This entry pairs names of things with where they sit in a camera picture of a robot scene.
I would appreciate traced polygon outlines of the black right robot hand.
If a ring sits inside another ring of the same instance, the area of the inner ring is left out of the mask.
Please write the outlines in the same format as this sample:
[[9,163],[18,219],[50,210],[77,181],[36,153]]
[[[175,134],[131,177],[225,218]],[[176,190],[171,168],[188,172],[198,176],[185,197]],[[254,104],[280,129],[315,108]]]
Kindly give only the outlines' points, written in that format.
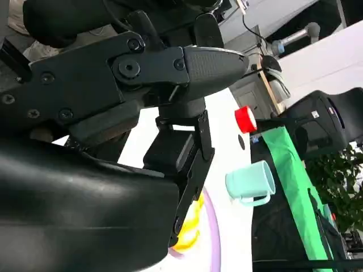
[[[205,98],[248,58],[225,49],[229,1],[25,1],[37,41],[1,94],[1,270],[136,271],[176,244],[215,154]],[[116,35],[67,50],[80,33]]]

